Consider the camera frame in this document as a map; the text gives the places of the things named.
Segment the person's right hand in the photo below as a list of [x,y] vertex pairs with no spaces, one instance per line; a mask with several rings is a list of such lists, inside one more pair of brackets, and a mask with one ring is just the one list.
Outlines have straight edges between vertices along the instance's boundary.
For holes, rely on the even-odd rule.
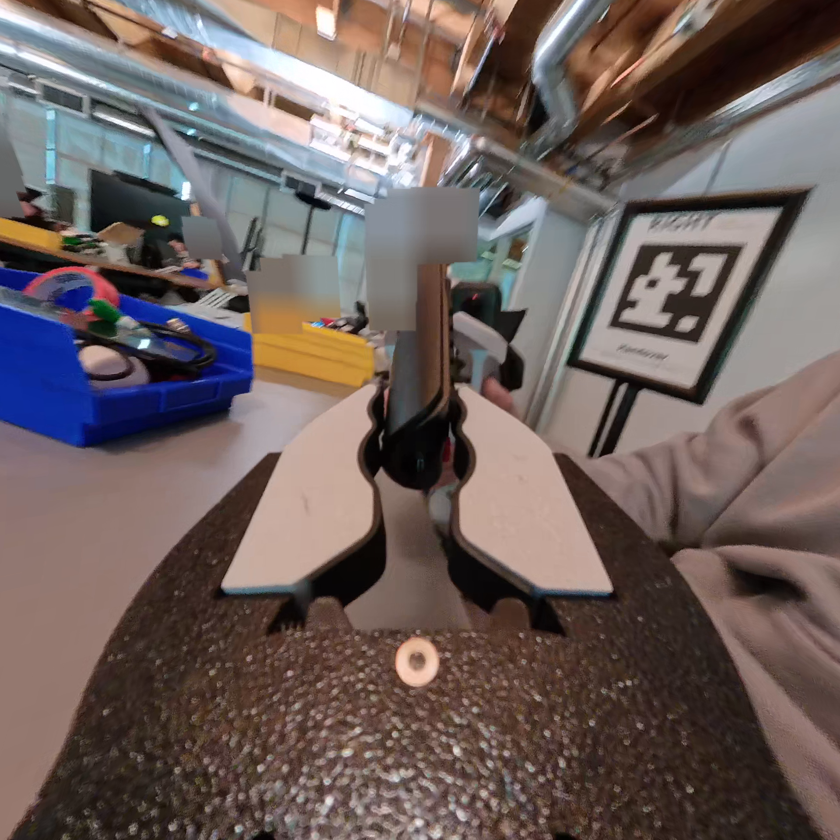
[[498,379],[493,376],[486,377],[480,387],[479,392],[490,403],[499,407],[502,411],[516,416],[516,406],[512,393],[505,388]]

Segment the dark computer monitor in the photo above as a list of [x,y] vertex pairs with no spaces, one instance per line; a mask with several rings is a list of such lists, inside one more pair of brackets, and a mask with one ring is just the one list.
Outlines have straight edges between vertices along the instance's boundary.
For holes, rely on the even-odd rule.
[[89,171],[90,231],[99,233],[112,224],[138,228],[150,238],[166,241],[182,233],[182,220],[191,216],[191,205],[167,187],[120,173]]

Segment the red tape roll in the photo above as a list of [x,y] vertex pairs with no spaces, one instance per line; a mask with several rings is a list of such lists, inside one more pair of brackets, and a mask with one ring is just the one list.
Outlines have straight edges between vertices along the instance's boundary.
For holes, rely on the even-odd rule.
[[121,308],[120,294],[111,281],[100,271],[84,266],[61,267],[36,275],[23,289],[23,294],[79,312],[90,310],[96,301]]

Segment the person's right forearm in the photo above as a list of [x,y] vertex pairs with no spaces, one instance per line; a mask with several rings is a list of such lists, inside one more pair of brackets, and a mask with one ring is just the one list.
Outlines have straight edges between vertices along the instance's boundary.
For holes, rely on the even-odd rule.
[[669,553],[812,823],[838,838],[839,353],[704,432],[575,464]]

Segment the blue plastic bin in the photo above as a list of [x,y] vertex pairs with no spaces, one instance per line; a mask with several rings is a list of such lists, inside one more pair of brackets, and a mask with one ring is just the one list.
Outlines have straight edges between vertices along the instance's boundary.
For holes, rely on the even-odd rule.
[[77,447],[89,447],[230,409],[254,377],[248,332],[123,296],[121,308],[141,321],[184,321],[217,351],[193,381],[93,388],[64,324],[2,305],[1,418]]

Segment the dark brown strip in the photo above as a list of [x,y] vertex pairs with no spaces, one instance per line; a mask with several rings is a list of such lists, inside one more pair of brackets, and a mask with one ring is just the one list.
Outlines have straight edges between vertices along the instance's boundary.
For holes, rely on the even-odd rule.
[[446,268],[417,270],[416,328],[398,333],[381,435],[381,466],[399,486],[432,489],[444,467],[453,391]]

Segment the green marker pen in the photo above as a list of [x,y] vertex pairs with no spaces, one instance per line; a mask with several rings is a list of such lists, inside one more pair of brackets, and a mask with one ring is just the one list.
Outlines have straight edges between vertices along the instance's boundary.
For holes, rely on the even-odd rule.
[[114,329],[132,330],[137,326],[134,319],[103,298],[91,298],[87,303],[86,314],[89,322],[100,322]]

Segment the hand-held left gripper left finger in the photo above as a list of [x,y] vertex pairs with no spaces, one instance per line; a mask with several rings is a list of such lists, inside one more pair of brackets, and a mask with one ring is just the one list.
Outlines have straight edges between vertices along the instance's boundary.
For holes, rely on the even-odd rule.
[[364,385],[305,426],[281,452],[221,583],[226,595],[291,595],[375,528],[363,446],[378,385]]

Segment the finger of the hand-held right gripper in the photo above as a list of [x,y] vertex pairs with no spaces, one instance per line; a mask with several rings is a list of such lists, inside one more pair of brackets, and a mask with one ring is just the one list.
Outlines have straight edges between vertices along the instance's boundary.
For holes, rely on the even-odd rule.
[[452,316],[454,347],[467,365],[467,382],[482,384],[490,373],[498,372],[508,356],[508,342],[491,326],[465,311]]

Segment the yellow storage bin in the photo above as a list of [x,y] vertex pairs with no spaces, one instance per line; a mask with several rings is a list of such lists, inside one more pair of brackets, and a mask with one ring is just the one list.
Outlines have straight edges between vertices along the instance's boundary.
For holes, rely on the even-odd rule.
[[63,251],[61,234],[9,218],[1,218],[1,243],[54,256]]

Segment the white rounded object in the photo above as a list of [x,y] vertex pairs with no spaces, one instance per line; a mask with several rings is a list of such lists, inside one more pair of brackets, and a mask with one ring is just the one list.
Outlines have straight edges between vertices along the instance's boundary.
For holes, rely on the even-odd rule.
[[107,391],[151,383],[145,364],[134,356],[109,346],[80,343],[77,357],[91,389]]

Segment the yellow plastic bin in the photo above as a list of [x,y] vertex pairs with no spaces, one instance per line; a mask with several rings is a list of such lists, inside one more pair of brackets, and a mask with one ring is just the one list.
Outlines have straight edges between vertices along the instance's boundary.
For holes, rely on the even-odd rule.
[[375,377],[374,347],[359,335],[306,323],[299,332],[257,333],[247,313],[244,329],[252,336],[255,366],[352,387]]

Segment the grey desk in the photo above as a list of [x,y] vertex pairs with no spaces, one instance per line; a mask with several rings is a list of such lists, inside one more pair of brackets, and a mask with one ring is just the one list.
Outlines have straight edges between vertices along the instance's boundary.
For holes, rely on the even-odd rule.
[[155,566],[265,455],[353,391],[257,369],[229,413],[98,448],[2,423],[2,838],[36,797]]

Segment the square marker wall poster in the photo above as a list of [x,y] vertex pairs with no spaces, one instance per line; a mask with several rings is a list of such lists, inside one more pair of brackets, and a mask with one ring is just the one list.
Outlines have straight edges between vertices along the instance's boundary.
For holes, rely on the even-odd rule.
[[706,401],[811,192],[624,205],[567,358],[612,381],[588,457],[615,452],[641,392]]

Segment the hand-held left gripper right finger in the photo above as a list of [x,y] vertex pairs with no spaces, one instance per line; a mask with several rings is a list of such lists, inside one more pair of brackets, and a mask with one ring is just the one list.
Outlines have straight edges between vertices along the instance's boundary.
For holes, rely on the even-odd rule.
[[521,592],[609,596],[613,583],[553,453],[515,416],[457,390],[467,471],[453,497],[453,535]]

